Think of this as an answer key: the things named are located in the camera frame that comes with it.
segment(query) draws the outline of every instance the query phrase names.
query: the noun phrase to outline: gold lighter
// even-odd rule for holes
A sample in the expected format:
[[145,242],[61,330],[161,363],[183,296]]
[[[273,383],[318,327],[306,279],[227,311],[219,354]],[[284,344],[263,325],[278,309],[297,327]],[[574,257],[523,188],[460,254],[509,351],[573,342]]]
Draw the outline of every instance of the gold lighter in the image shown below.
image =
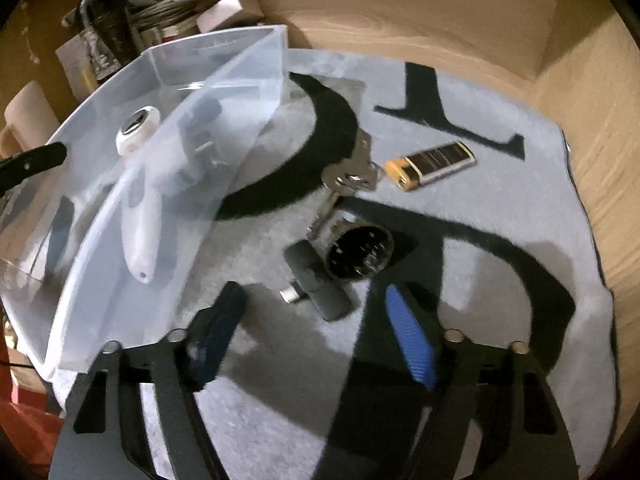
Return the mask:
[[462,142],[431,148],[385,163],[385,173],[403,191],[415,189],[476,163],[476,157]]

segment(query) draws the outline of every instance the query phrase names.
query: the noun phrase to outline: round metal object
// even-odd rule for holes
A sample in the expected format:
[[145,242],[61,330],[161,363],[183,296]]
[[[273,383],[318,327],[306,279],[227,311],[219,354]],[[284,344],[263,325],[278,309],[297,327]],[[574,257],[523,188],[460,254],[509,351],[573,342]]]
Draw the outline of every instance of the round metal object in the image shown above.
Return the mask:
[[391,233],[364,222],[338,222],[332,239],[325,262],[338,280],[371,278],[388,265],[394,252]]
[[114,352],[117,352],[121,348],[122,348],[122,346],[120,345],[119,341],[109,341],[107,344],[105,344],[102,347],[102,353],[103,354],[113,354]]
[[520,355],[526,355],[529,353],[529,346],[522,341],[514,341],[511,343],[511,350]]
[[144,108],[142,108],[142,110],[138,110],[125,121],[124,126],[122,127],[122,134],[124,136],[128,136],[135,132],[140,126],[142,126],[148,116],[148,110],[145,110]]
[[444,339],[450,343],[462,343],[465,340],[465,335],[460,330],[450,328],[444,333]]
[[187,339],[187,331],[183,328],[176,328],[166,335],[166,339],[169,343],[179,343]]

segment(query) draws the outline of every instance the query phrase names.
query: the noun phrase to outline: gray felt mat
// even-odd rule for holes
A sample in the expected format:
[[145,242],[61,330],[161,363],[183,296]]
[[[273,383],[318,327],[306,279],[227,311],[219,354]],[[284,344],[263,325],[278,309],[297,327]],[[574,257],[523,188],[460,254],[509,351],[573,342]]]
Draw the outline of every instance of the gray felt mat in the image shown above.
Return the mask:
[[[175,323],[185,326],[227,280],[246,286],[250,304],[222,376],[197,395],[229,476],[339,480],[398,471],[429,407],[384,314],[385,287],[402,279],[444,326],[475,342],[529,342],[587,475],[614,418],[612,297],[560,128],[428,67],[291,50],[289,69],[290,96],[203,244]],[[354,312],[329,324],[308,302],[280,299],[292,278],[282,250],[304,237],[326,195],[320,172],[350,154],[358,125],[372,135],[378,164],[456,139],[478,164],[409,193],[384,179],[342,203],[336,218],[348,211],[386,226],[397,249],[388,269],[350,286]],[[58,373],[59,400],[71,381]],[[172,478],[152,399],[144,387],[154,461]],[[479,438],[470,428],[458,476],[471,473]]]

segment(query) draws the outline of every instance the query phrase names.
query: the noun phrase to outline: blue gripper pad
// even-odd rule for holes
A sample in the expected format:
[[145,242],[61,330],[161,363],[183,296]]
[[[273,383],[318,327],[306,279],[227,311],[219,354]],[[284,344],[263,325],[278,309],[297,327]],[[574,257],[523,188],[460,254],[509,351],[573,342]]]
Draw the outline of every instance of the blue gripper pad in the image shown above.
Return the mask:
[[438,383],[437,359],[440,341],[434,340],[440,328],[437,315],[425,312],[415,304],[414,298],[404,287],[401,292],[397,285],[389,285],[386,288],[385,305],[386,314],[412,378],[424,384],[428,390],[433,390]]

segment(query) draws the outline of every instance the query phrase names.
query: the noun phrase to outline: red object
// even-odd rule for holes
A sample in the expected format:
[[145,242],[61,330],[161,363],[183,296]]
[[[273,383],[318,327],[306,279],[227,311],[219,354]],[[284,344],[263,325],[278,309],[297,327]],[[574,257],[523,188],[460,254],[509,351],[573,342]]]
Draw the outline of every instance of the red object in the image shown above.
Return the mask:
[[[4,336],[0,337],[0,361],[9,361]],[[0,426],[31,469],[46,476],[62,420],[31,406],[12,403],[12,394],[11,371],[0,365]]]
[[41,412],[47,409],[47,396],[39,392],[32,392],[26,388],[21,388],[17,384],[11,392],[11,402],[14,404],[22,404],[23,406],[31,406]]

